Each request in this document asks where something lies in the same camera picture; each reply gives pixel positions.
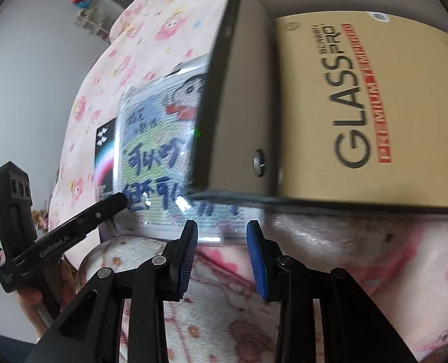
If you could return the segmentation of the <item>person's left hand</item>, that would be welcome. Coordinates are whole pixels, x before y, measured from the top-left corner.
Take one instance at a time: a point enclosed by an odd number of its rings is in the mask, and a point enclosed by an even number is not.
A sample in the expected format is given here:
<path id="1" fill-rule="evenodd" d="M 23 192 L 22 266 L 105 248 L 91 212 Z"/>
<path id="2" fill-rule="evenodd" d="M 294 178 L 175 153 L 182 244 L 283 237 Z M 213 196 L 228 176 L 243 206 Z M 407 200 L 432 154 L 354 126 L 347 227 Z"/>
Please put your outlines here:
<path id="1" fill-rule="evenodd" d="M 59 262 L 59 271 L 60 275 L 57 277 L 57 283 L 61 287 L 60 310 L 62 311 L 75 296 L 75 280 L 73 279 L 72 267 L 63 259 Z M 41 291 L 32 287 L 21 287 L 16 292 L 16 296 L 26 318 L 34 326 L 36 333 L 42 336 L 49 326 L 36 310 L 36 306 L 43 299 Z"/>

